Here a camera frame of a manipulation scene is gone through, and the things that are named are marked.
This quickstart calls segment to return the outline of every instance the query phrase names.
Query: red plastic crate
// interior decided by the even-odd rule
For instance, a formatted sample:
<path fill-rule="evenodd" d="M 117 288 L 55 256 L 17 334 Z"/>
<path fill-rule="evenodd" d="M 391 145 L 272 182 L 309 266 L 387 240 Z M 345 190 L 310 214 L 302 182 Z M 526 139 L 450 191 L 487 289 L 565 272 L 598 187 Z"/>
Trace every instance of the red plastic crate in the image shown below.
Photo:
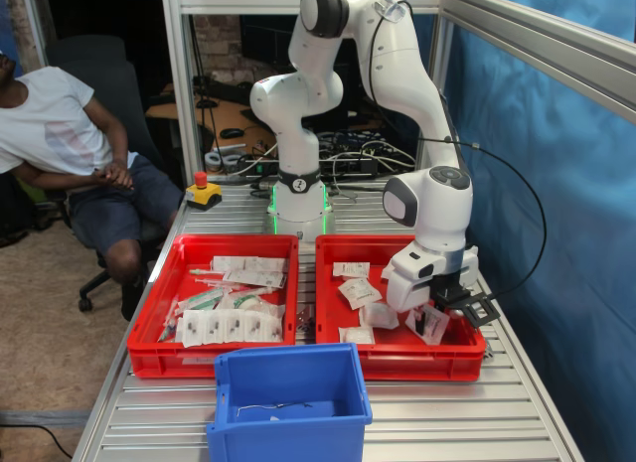
<path fill-rule="evenodd" d="M 157 343 L 163 322 L 178 296 L 183 300 L 208 290 L 191 275 L 192 268 L 210 269 L 215 255 L 289 258 L 285 287 L 261 297 L 285 305 L 282 343 L 226 343 L 184 348 L 181 343 Z M 294 345 L 296 342 L 296 298 L 298 294 L 298 238 L 291 235 L 180 235 L 168 252 L 143 309 L 128 337 L 132 370 L 140 378 L 213 378 L 214 358 L 242 348 Z"/>
<path fill-rule="evenodd" d="M 338 343 L 338 328 L 360 326 L 333 275 L 337 261 L 368 261 L 369 281 L 387 296 L 382 270 L 392 256 L 413 241 L 410 235 L 323 235 L 316 240 L 316 341 Z M 398 315 L 394 330 L 374 328 L 374 345 L 358 345 L 367 380 L 475 381 L 479 378 L 486 341 L 466 318 L 451 319 L 439 346 L 427 346 L 406 327 L 408 312 Z"/>

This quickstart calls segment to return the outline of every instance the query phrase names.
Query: chair wheel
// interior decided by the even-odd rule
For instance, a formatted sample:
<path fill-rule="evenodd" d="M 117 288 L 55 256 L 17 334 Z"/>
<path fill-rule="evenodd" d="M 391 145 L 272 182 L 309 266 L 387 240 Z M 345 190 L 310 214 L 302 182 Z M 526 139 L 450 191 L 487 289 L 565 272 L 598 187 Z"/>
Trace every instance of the chair wheel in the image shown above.
<path fill-rule="evenodd" d="M 92 310 L 92 301 L 90 301 L 89 298 L 83 298 L 79 301 L 78 307 L 79 310 L 82 311 L 82 313 L 90 311 Z"/>

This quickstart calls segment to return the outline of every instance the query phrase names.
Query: blue bin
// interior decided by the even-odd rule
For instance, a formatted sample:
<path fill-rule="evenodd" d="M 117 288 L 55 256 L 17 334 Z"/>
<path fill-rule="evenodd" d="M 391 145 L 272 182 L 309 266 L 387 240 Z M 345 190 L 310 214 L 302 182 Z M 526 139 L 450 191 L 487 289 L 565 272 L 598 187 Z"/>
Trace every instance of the blue bin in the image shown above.
<path fill-rule="evenodd" d="M 362 460 L 372 414 L 355 345 L 240 350 L 215 372 L 211 461 Z"/>

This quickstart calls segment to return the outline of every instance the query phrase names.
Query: blue backdrop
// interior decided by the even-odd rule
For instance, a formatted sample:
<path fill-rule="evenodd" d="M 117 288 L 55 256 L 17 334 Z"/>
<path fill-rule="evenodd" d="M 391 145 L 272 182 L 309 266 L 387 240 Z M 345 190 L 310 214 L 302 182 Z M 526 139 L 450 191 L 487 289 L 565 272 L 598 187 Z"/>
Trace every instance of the blue backdrop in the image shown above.
<path fill-rule="evenodd" d="M 636 0 L 513 1 L 634 40 Z M 463 30 L 446 93 L 461 138 L 516 166 L 547 213 L 543 262 L 500 299 L 506 315 L 585 458 L 635 461 L 636 127 Z M 533 265 L 540 214 L 508 169 L 464 155 L 470 233 L 501 289 Z"/>
<path fill-rule="evenodd" d="M 0 0 L 0 50 L 12 60 L 19 62 L 16 42 L 11 31 L 11 20 L 6 0 Z M 16 67 L 16 77 L 22 74 L 20 63 Z"/>

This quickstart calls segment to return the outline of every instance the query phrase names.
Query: desk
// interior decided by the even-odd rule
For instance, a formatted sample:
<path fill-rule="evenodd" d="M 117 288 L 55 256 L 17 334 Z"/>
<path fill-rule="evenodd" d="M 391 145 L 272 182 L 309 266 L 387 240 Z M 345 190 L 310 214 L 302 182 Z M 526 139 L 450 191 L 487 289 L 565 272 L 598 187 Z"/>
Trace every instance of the desk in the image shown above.
<path fill-rule="evenodd" d="M 164 88 L 164 92 L 170 92 L 172 90 L 172 84 L 168 84 Z M 214 134 L 214 127 L 212 126 L 212 119 L 210 118 L 210 112 L 207 109 L 197 108 L 197 103 L 201 100 L 199 95 L 195 96 L 195 113 L 197 115 L 197 122 L 200 126 L 205 128 Z M 215 117 L 215 123 L 217 127 L 217 139 L 220 147 L 231 146 L 233 144 L 246 144 L 243 149 L 245 152 L 251 153 L 254 145 L 258 141 L 262 141 L 263 144 L 269 149 L 276 143 L 276 138 L 266 129 L 258 126 L 255 122 L 247 119 L 240 112 L 249 109 L 249 106 L 238 104 L 237 102 L 225 101 L 223 99 L 213 98 L 215 102 L 219 104 L 217 107 L 212 108 L 212 113 Z M 146 111 L 146 117 L 154 117 L 159 119 L 171 119 L 173 122 L 179 121 L 179 114 L 177 112 L 177 104 L 170 102 L 167 104 L 159 104 L 151 106 Z M 221 131 L 228 128 L 245 129 L 245 135 L 243 137 L 236 137 L 234 139 L 223 139 L 220 135 Z M 178 130 L 175 132 L 171 130 L 173 136 L 173 146 L 175 145 L 175 138 L 179 136 Z"/>
<path fill-rule="evenodd" d="M 385 183 L 362 185 L 381 189 Z M 139 379 L 130 371 L 126 338 L 178 234 L 262 232 L 267 201 L 249 192 L 249 186 L 223 187 L 223 201 L 208 211 L 181 207 L 74 462 L 210 460 L 206 423 L 215 418 L 215 382 Z M 358 194 L 358 202 L 334 197 L 335 233 L 412 232 L 387 216 L 382 194 Z M 316 301 L 315 248 L 301 245 L 299 253 L 298 311 L 302 311 Z M 481 275 L 476 286 L 490 292 Z M 582 462 L 504 313 L 484 326 L 482 333 L 493 357 L 484 361 L 477 382 L 367 382 L 374 422 L 365 431 L 364 462 Z M 296 338 L 298 344 L 311 343 L 302 331 Z"/>

